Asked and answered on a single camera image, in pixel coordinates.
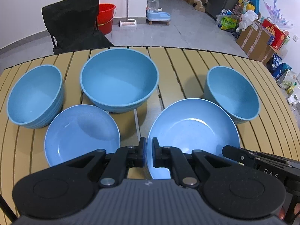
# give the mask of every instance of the bottle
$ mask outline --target bottle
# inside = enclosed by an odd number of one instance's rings
[[[291,93],[291,91],[295,88],[296,85],[297,85],[297,82],[295,82],[292,86],[288,87],[286,90],[286,93],[287,94]]]

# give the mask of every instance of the red bucket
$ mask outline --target red bucket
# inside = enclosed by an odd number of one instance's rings
[[[97,16],[98,28],[105,35],[112,32],[115,8],[116,6],[113,4],[99,4],[99,14]]]

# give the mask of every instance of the large blue bowl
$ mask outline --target large blue bowl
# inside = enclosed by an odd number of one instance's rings
[[[200,149],[223,157],[226,145],[240,148],[239,134],[229,115],[218,105],[199,98],[177,101],[163,110],[153,123],[148,140],[146,161],[153,179],[169,179],[167,168],[154,168],[152,138],[160,146],[174,146],[191,154]]]
[[[208,71],[204,98],[222,107],[235,124],[251,121],[260,112],[260,101],[252,84],[229,67],[218,66]]]
[[[48,125],[58,114],[64,99],[62,74],[53,65],[29,70],[13,87],[7,115],[14,124],[26,128]]]
[[[142,105],[158,84],[158,70],[144,54],[110,49],[89,59],[80,73],[84,93],[98,107],[123,113]]]
[[[113,118],[104,110],[76,105],[52,121],[44,144],[48,164],[54,166],[97,149],[114,153],[120,147],[120,133]]]

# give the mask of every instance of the metal screw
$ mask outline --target metal screw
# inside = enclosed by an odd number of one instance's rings
[[[185,185],[195,185],[197,183],[197,179],[192,177],[187,177],[182,180]]]
[[[115,180],[113,178],[103,178],[100,183],[105,186],[111,186],[115,183]]]

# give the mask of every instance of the wall outlet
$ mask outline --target wall outlet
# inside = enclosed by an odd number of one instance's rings
[[[294,36],[293,36],[293,40],[294,40],[295,42],[297,42],[297,41],[298,41],[298,36],[294,35]]]

